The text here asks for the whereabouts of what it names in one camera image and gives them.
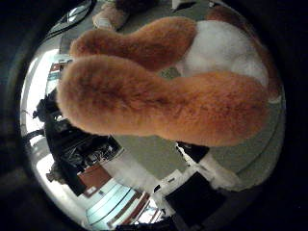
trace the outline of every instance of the plush toy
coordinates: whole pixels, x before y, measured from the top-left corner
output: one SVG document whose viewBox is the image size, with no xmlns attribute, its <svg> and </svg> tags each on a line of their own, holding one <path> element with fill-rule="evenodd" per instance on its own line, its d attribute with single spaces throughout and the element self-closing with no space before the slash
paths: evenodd
<svg viewBox="0 0 308 231">
<path fill-rule="evenodd" d="M 235 145 L 263 128 L 269 96 L 279 97 L 251 38 L 223 21 L 167 17 L 128 36 L 91 30 L 70 54 L 59 107 L 93 134 Z M 190 78 L 152 72 L 171 65 Z"/>
<path fill-rule="evenodd" d="M 96 28 L 116 31 L 126 22 L 129 13 L 116 8 L 116 3 L 107 1 L 102 5 L 102 11 L 93 18 L 93 24 Z"/>
</svg>

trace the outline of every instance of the white object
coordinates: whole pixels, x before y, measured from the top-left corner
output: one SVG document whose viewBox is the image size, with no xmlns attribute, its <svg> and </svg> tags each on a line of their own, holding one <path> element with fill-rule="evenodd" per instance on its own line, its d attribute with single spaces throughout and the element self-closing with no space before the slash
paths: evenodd
<svg viewBox="0 0 308 231">
<path fill-rule="evenodd" d="M 197 22 L 196 30 L 192 46 L 176 64 L 182 76 L 228 70 L 250 76 L 265 88 L 268 86 L 267 69 L 244 32 L 229 23 L 215 20 Z"/>
<path fill-rule="evenodd" d="M 93 24 L 97 28 L 111 29 L 113 31 L 115 30 L 115 28 L 113 27 L 113 25 L 111 24 L 108 18 L 95 16 L 93 18 Z"/>
</svg>

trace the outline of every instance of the orange fur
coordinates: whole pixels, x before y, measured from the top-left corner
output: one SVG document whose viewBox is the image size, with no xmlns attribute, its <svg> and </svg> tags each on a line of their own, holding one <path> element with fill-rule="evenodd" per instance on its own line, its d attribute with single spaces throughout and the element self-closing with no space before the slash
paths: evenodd
<svg viewBox="0 0 308 231">
<path fill-rule="evenodd" d="M 196 34 L 195 25 L 186 17 L 165 17 L 127 36 L 103 29 L 90 30 L 72 42 L 70 55 L 113 55 L 157 71 L 184 56 Z"/>
<path fill-rule="evenodd" d="M 266 66 L 269 74 L 269 100 L 274 100 L 281 95 L 281 82 L 278 77 L 278 72 L 274 61 L 270 55 L 270 52 L 265 48 L 258 36 L 254 33 L 254 29 L 251 25 L 246 22 L 244 18 L 241 18 L 237 13 L 223 7 L 216 6 L 209 10 L 207 13 L 206 20 L 217 20 L 230 23 L 231 25 L 242 29 L 251 37 L 252 44 L 260 56 L 263 64 Z"/>
<path fill-rule="evenodd" d="M 200 145 L 234 145 L 259 132 L 267 93 L 250 77 L 218 71 L 168 81 L 109 56 L 72 63 L 58 103 L 73 125 L 93 134 L 158 135 Z"/>
</svg>

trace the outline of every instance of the white fur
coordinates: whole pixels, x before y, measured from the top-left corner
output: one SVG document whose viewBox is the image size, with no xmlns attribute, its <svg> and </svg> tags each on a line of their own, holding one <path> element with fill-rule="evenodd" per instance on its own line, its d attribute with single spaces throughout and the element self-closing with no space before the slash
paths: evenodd
<svg viewBox="0 0 308 231">
<path fill-rule="evenodd" d="M 197 22 L 192 46 L 177 65 L 182 76 L 229 70 L 251 76 L 265 88 L 268 72 L 249 37 L 240 29 L 222 21 Z"/>
</svg>

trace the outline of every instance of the plush animal leg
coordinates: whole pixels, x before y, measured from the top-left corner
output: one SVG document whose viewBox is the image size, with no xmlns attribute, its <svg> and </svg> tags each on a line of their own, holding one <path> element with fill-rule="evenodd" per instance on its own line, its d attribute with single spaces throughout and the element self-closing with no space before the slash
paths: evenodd
<svg viewBox="0 0 308 231">
<path fill-rule="evenodd" d="M 87 31 L 72 42 L 69 53 L 73 58 L 100 54 L 118 56 L 158 71 L 181 60 L 195 34 L 193 20 L 165 17 L 127 36 L 109 30 Z"/>
<path fill-rule="evenodd" d="M 118 30 L 127 20 L 129 13 L 116 8 L 115 2 L 107 1 L 102 5 L 102 11 L 93 18 L 96 28 L 107 30 Z"/>
<path fill-rule="evenodd" d="M 242 29 L 251 37 L 252 44 L 263 64 L 266 66 L 269 74 L 269 103 L 279 102 L 281 98 L 281 82 L 278 77 L 277 69 L 269 50 L 262 44 L 252 26 L 239 14 L 234 13 L 223 6 L 216 6 L 210 9 L 205 19 L 230 23 L 233 26 Z"/>
<path fill-rule="evenodd" d="M 98 135 L 158 135 L 198 145 L 235 145 L 267 120 L 267 93 L 227 71 L 171 81 L 118 57 L 89 56 L 68 66 L 58 103 L 70 122 Z"/>
</svg>

